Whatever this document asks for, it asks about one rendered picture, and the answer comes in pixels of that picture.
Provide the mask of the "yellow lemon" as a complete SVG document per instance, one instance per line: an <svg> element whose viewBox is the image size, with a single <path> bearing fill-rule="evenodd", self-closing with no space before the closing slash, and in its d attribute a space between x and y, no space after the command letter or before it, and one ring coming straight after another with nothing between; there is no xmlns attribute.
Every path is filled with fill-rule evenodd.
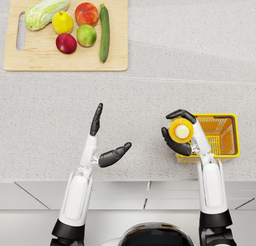
<svg viewBox="0 0 256 246"><path fill-rule="evenodd" d="M73 30L73 18L66 11L58 11L52 18L52 26L57 34L71 33Z"/></svg>

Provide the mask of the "yellow slatted basket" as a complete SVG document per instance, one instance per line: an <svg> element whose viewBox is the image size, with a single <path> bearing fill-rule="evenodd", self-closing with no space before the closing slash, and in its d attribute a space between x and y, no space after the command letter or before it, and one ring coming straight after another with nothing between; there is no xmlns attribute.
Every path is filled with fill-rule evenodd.
<svg viewBox="0 0 256 246"><path fill-rule="evenodd" d="M240 155L237 118L234 114L195 114L211 147L215 160L224 162ZM179 163L196 163L200 155L177 155Z"/></svg>

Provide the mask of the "wooden cutting board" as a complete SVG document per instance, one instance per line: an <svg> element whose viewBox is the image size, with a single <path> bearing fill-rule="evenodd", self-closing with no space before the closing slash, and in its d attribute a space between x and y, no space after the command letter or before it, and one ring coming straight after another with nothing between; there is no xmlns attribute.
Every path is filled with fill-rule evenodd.
<svg viewBox="0 0 256 246"><path fill-rule="evenodd" d="M50 25L39 31L26 31L24 49L17 49L19 18L27 8L41 0L10 0L3 68L7 71L124 71L128 67L128 0L70 0L68 13L89 1L104 4L110 17L110 50L107 61L99 59L100 43L78 46L72 54L61 53L57 34Z"/></svg>

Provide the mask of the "yellow lemon tea bottle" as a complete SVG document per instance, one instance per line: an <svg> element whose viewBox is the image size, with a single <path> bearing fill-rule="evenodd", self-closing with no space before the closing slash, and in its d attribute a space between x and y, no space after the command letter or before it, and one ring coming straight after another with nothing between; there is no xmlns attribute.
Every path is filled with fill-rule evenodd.
<svg viewBox="0 0 256 246"><path fill-rule="evenodd" d="M185 118L176 118L170 122L168 133L173 141L183 144L189 142L194 134L194 128Z"/></svg>

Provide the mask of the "green napa cabbage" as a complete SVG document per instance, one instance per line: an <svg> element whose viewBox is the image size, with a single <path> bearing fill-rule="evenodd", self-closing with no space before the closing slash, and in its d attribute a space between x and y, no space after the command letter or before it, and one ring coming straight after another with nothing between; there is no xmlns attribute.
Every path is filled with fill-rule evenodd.
<svg viewBox="0 0 256 246"><path fill-rule="evenodd" d="M52 17L58 11L66 11L70 0L42 0L30 6L24 15L27 28L37 31L44 28L52 21Z"/></svg>

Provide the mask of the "dark round robot body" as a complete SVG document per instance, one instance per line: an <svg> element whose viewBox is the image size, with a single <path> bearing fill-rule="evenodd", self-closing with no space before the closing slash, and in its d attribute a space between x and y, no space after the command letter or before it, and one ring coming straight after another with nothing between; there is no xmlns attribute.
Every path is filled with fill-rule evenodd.
<svg viewBox="0 0 256 246"><path fill-rule="evenodd" d="M146 222L128 229L118 246L195 246L177 226L163 222Z"/></svg>

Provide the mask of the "green cucumber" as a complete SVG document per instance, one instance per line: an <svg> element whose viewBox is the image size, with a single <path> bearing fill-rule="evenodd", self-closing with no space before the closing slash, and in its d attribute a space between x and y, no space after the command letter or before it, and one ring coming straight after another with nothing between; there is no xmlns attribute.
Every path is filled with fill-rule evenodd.
<svg viewBox="0 0 256 246"><path fill-rule="evenodd" d="M109 12L104 4L100 5L100 21L101 21L101 43L99 58L102 63L105 63L110 47L110 20Z"/></svg>

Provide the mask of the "green apple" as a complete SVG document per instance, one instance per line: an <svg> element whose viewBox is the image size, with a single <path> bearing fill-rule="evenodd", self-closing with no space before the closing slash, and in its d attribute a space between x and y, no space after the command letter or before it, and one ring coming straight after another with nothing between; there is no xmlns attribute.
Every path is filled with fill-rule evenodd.
<svg viewBox="0 0 256 246"><path fill-rule="evenodd" d="M78 43L84 47L92 46L96 39L96 30L90 25L81 25L76 32Z"/></svg>

